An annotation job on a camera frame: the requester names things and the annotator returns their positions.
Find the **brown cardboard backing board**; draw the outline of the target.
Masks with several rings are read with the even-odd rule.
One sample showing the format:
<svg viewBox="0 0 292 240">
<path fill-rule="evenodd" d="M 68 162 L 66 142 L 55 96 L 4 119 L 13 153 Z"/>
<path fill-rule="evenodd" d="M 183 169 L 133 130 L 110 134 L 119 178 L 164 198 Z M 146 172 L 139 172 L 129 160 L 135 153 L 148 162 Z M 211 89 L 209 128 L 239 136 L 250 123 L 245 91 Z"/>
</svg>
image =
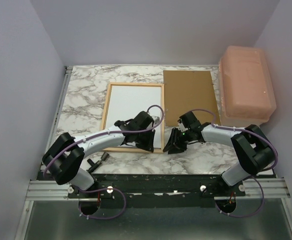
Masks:
<svg viewBox="0 0 292 240">
<path fill-rule="evenodd" d="M 164 70 L 163 83 L 167 127 L 178 126 L 180 116 L 197 109 L 214 113 L 214 122 L 221 123 L 210 71 Z"/>
</svg>

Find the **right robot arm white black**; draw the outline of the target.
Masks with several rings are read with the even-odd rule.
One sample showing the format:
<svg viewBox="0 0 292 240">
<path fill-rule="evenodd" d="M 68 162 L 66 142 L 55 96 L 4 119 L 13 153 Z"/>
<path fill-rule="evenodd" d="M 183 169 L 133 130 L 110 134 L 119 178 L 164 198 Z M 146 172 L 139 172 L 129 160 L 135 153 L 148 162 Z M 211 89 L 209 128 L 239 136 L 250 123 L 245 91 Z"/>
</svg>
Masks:
<svg viewBox="0 0 292 240">
<path fill-rule="evenodd" d="M 183 153 L 194 143 L 217 143 L 234 148 L 238 162 L 224 171 L 216 183 L 216 191 L 222 196 L 233 192 L 237 183 L 268 171 L 278 163 L 275 147 L 257 125 L 226 127 L 214 122 L 200 123 L 189 111 L 179 117 L 178 127 L 171 130 L 163 152 Z"/>
</svg>

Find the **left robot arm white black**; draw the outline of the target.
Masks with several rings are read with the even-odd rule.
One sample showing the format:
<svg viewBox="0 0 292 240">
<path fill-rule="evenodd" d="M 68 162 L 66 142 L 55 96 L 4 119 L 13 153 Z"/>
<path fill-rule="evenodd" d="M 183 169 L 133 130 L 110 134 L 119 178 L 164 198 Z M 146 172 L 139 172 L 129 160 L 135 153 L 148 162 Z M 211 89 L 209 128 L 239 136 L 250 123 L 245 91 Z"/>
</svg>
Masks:
<svg viewBox="0 0 292 240">
<path fill-rule="evenodd" d="M 133 143 L 135 147 L 152 153 L 154 151 L 154 128 L 161 123 L 158 116 L 141 111 L 135 118 L 118 120 L 102 131 L 72 137 L 68 132 L 61 134 L 44 154 L 43 176 L 47 173 L 58 185 L 71 184 L 87 198 L 93 197 L 97 185 L 92 174 L 81 168 L 84 158 L 107 148 Z"/>
</svg>

